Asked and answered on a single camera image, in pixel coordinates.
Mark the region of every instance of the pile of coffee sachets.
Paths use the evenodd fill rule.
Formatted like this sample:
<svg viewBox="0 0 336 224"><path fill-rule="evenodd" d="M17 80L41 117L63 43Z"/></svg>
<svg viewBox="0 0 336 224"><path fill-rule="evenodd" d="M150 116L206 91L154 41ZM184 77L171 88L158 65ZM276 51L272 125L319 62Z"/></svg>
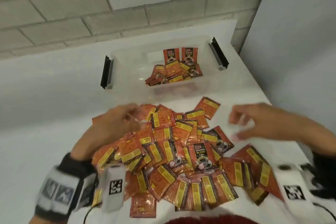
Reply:
<svg viewBox="0 0 336 224"><path fill-rule="evenodd" d="M160 200L176 211L213 209L238 198L234 186L242 187L256 205L269 193L283 200L270 165L252 145L224 157L233 143L219 126L204 131L220 105L208 97L185 113L161 104L142 105L148 114L145 128L95 153L92 163L98 171L109 163L127 165L124 200L131 198L130 217L155 218Z"/></svg>
<svg viewBox="0 0 336 224"><path fill-rule="evenodd" d="M154 86L202 76L197 55L198 48L182 47L182 61L180 61L179 48L163 50L165 65L155 65L152 75L145 80L145 83Z"/></svg>

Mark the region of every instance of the white table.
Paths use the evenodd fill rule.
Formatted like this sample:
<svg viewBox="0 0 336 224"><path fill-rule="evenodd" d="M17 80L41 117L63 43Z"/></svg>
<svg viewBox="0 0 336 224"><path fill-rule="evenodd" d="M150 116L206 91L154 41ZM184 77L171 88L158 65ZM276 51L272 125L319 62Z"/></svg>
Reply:
<svg viewBox="0 0 336 224"><path fill-rule="evenodd" d="M33 215L35 194L50 167L60 162L76 140L91 124L91 118L137 96L118 96L100 88L100 78L105 55L112 50L151 43L162 39L207 35L215 37L230 65L216 72L209 86L208 97L222 105L210 127L220 125L230 137L240 128L228 125L228 115L233 104L268 102L233 47L230 39L235 20L181 28L173 31L117 39L80 48L53 51L0 62L0 216L2 223L27 223ZM162 104L176 111L189 111L201 95L167 101ZM249 141L272 166L281 163L307 162L295 142L275 142L253 139ZM248 142L236 143L227 156ZM216 213L230 211L260 224L293 223L284 204L268 196L261 206L251 203L244 191L237 188L239 198L215 209ZM91 211L87 223L164 223L178 216L199 213L175 213L174 206L166 201L157 204L156 219L130 219L130 199L117 213L102 214ZM82 223L87 209L74 213L70 224Z"/></svg>

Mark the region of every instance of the cable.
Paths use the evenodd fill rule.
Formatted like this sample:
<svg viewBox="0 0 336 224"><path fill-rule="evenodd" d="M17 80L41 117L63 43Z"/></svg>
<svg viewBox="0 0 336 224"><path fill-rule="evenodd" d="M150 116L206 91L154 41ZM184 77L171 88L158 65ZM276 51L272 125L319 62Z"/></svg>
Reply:
<svg viewBox="0 0 336 224"><path fill-rule="evenodd" d="M90 211L91 211L93 208L100 206L101 204L102 204L102 203L99 203L99 204L97 204L97 205L94 205L94 206L92 206L92 207L87 211L87 213L86 213L86 215L85 215L85 217L84 217L83 224L85 224L85 222L86 222L86 218L87 218L87 216L89 215Z"/></svg>
<svg viewBox="0 0 336 224"><path fill-rule="evenodd" d="M326 208L326 207L324 207L323 205L320 205L320 204L318 204L318 203L314 203L314 202L313 202L313 205L315 205L315 206L317 206L317 207L321 207L321 208L323 208L324 210L326 210L326 211L333 217L334 221L336 222L336 217L335 217L335 215L334 215L328 208Z"/></svg>

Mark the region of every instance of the person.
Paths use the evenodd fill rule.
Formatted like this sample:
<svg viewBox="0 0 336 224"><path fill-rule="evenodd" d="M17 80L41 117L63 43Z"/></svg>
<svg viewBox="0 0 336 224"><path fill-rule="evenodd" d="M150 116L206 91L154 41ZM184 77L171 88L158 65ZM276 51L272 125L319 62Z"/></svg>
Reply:
<svg viewBox="0 0 336 224"><path fill-rule="evenodd" d="M100 147L118 140L128 132L141 128L145 118L143 109L137 104L128 104L109 109L99 122L90 128L74 145L70 152L73 160L90 161ZM328 171L334 170L336 177L336 137L323 125L303 116L299 116L266 103L235 105L229 115L230 124L242 124L253 120L252 128L233 135L236 140L260 137L280 141L297 141L307 145L318 158L319 164L328 164ZM51 224L35 215L29 224Z"/></svg>

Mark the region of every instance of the hand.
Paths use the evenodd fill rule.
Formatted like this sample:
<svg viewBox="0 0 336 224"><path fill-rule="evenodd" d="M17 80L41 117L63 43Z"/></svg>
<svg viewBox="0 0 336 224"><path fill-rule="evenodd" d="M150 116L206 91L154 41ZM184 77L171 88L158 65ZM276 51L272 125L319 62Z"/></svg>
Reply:
<svg viewBox="0 0 336 224"><path fill-rule="evenodd" d="M71 157L80 161L92 158L100 147L122 138L126 133L141 128L144 110L137 104L120 105L97 117L71 151Z"/></svg>
<svg viewBox="0 0 336 224"><path fill-rule="evenodd" d="M275 140L300 141L322 154L336 153L336 137L321 124L266 103L235 105L229 123L243 126L253 120L254 127L238 132L234 137L245 140L262 137Z"/></svg>

